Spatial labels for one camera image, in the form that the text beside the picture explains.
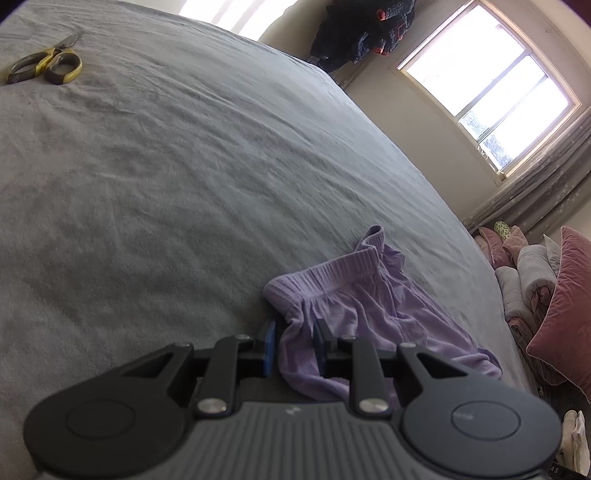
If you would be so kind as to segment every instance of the scissors blade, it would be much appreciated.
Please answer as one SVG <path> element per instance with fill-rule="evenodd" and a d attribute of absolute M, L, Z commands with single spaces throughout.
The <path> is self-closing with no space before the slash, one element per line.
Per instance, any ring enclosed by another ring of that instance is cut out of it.
<path fill-rule="evenodd" d="M 67 38 L 64 38 L 64 40 L 62 40 L 61 42 L 59 42 L 56 45 L 56 49 L 65 50 L 67 48 L 72 48 L 72 46 L 74 45 L 74 43 L 76 43 L 76 41 L 78 40 L 79 37 L 80 37 L 80 34 L 75 33 L 73 35 L 70 35 Z"/>

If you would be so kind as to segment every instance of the sunlight on wall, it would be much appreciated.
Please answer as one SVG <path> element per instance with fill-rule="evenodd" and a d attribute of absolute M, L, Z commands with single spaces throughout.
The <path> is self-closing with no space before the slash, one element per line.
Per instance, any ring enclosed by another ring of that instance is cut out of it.
<path fill-rule="evenodd" d="M 187 0 L 180 15 L 258 40 L 296 0 Z"/>

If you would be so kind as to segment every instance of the green patterned pillow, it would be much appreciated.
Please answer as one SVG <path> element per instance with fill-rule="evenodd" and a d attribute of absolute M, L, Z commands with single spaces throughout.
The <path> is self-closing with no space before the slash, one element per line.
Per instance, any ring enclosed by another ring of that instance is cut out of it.
<path fill-rule="evenodd" d="M 498 236 L 501 237 L 501 240 L 503 241 L 507 240 L 507 238 L 509 238 L 509 235 L 511 234 L 511 228 L 509 227 L 509 225 L 507 225 L 505 222 L 501 220 L 497 220 L 495 222 L 494 231 Z"/>

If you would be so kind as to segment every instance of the scissors handle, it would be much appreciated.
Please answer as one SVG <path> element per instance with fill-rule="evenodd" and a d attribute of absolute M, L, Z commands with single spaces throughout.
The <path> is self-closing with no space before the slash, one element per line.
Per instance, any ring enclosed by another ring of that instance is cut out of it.
<path fill-rule="evenodd" d="M 68 73 L 57 73 L 59 65 L 68 65 L 72 67 Z M 45 69 L 45 79 L 55 85 L 63 85 L 64 83 L 74 80 L 82 71 L 82 59 L 74 50 L 67 48 L 59 52 L 53 60 L 49 62 Z"/>
<path fill-rule="evenodd" d="M 16 61 L 8 71 L 6 83 L 18 83 L 38 77 L 46 69 L 49 62 L 51 62 L 55 51 L 55 48 L 48 48 Z M 34 67 L 19 72 L 19 70 L 28 65 L 34 65 Z"/>

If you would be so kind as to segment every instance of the gray curtain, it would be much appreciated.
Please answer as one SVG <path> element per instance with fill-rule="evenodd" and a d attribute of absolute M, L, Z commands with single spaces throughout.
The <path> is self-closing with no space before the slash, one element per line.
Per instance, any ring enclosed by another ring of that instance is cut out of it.
<path fill-rule="evenodd" d="M 496 220 L 518 225 L 531 244 L 560 226 L 591 194 L 591 108 L 529 166 L 506 179 L 464 221 L 470 233 Z"/>

